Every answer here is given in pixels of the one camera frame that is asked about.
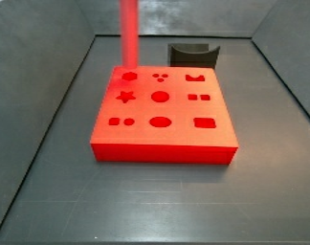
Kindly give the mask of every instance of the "metal wall panel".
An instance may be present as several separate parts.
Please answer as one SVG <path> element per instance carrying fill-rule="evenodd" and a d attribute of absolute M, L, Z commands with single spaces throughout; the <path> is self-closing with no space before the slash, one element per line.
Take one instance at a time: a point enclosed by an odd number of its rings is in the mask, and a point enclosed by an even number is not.
<path fill-rule="evenodd" d="M 254 42 L 310 114 L 310 0 L 282 0 Z"/>
<path fill-rule="evenodd" d="M 74 0 L 0 2 L 0 223 L 92 40 Z"/>
<path fill-rule="evenodd" d="M 118 2 L 78 0 L 96 34 L 119 34 Z M 139 33 L 251 37 L 276 0 L 139 0 Z"/>

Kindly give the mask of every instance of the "red block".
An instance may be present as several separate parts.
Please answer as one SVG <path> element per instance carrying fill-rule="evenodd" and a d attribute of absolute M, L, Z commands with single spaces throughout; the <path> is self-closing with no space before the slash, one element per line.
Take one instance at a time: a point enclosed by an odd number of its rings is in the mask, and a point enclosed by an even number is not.
<path fill-rule="evenodd" d="M 238 141 L 214 70 L 115 67 L 91 147 L 98 161 L 230 164 Z"/>

